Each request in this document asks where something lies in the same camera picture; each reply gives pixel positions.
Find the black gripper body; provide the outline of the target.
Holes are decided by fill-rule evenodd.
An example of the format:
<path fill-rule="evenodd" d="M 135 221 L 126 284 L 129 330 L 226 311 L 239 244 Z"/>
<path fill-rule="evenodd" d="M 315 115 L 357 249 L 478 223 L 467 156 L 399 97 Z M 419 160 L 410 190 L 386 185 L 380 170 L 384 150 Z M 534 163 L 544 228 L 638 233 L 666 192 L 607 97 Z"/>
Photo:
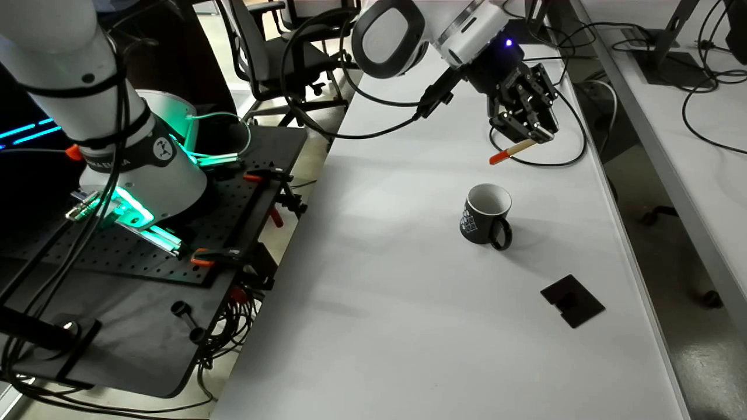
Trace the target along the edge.
<path fill-rule="evenodd" d="M 491 43 L 464 71 L 488 97 L 491 117 L 549 117 L 555 94 L 541 62 L 527 65 L 519 43 Z"/>

